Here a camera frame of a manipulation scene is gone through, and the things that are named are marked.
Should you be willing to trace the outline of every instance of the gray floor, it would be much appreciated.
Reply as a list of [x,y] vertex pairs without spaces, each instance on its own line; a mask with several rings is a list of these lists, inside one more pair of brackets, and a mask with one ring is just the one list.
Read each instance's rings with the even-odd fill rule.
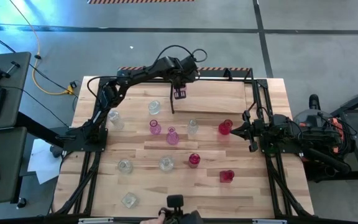
[[[233,28],[256,29],[252,0],[196,0],[192,3],[88,5],[86,1],[14,1],[33,25],[67,27]],[[358,30],[358,0],[259,0],[265,29]],[[0,24],[25,21],[0,0]],[[201,66],[253,67],[266,77],[258,34],[38,32],[43,57],[40,70],[61,85],[85,75],[113,75],[121,66],[150,65],[167,45],[204,48],[209,59]],[[0,31],[0,39],[16,51],[37,52],[32,32]],[[317,93],[323,110],[331,112],[358,93],[358,35],[266,35],[275,78],[284,78],[295,115]],[[0,45],[0,53],[8,52]],[[167,55],[184,57],[180,50]],[[50,91],[57,87],[37,78]],[[65,123],[73,117],[72,96],[49,96],[33,84],[25,89]],[[21,111],[53,128],[61,124],[28,96]],[[55,180],[39,186],[26,177],[22,195],[26,208],[0,204],[0,218],[46,214]],[[358,221],[358,181],[310,183],[315,214]]]

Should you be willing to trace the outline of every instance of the wooden tabletop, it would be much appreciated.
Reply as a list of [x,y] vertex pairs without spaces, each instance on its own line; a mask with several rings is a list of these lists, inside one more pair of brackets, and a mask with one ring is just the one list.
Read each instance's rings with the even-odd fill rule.
[[[81,126],[92,116],[95,97],[87,90],[86,84],[91,77],[84,77],[73,118],[73,127]],[[243,101],[243,109],[252,102],[252,87],[235,82],[230,88],[229,82],[220,82],[227,87],[215,91],[226,93],[236,89],[241,94],[225,96],[202,83],[194,83],[197,88],[188,93],[191,102],[203,101],[204,94],[210,93],[213,103],[219,105],[224,98]],[[98,81],[90,85],[93,91],[98,89]],[[283,79],[268,79],[268,87],[274,113],[291,117],[290,106]],[[223,136],[218,132],[218,125],[225,119],[233,121],[236,128],[242,124],[241,114],[236,110],[224,113],[203,113],[194,110],[208,111],[210,106],[189,111],[177,111],[171,114],[169,104],[169,84],[146,83],[129,89],[125,100],[116,108],[125,122],[123,130],[115,130],[107,122],[109,129],[106,150],[102,153],[96,189],[93,199],[92,216],[96,217],[156,217],[161,207],[167,206],[167,195],[182,194],[185,198],[185,212],[198,210],[203,218],[273,218],[272,199],[264,155],[260,152],[250,153],[248,141],[234,135]],[[153,100],[161,102],[159,114],[150,115],[148,104]],[[183,103],[177,105],[183,109]],[[251,111],[252,119],[256,117]],[[162,126],[160,135],[150,134],[149,122],[156,119]],[[200,126],[195,135],[189,135],[186,126],[190,119],[197,119]],[[168,127],[176,128],[180,142],[169,145],[165,138]],[[197,169],[187,165],[189,155],[198,153],[201,162]],[[63,163],[53,202],[54,209],[62,207],[78,185],[83,152],[74,152]],[[163,173],[158,168],[162,156],[172,156],[175,168],[170,173]],[[117,163],[129,159],[134,165],[131,174],[121,174]],[[306,209],[313,213],[305,171],[299,157],[283,155],[283,165],[288,188]],[[231,184],[219,182],[219,172],[231,169],[235,178]],[[82,209],[85,207],[88,188],[85,189]],[[135,208],[128,209],[122,203],[126,193],[132,192],[139,198]],[[281,191],[278,190],[280,208],[284,211]]]

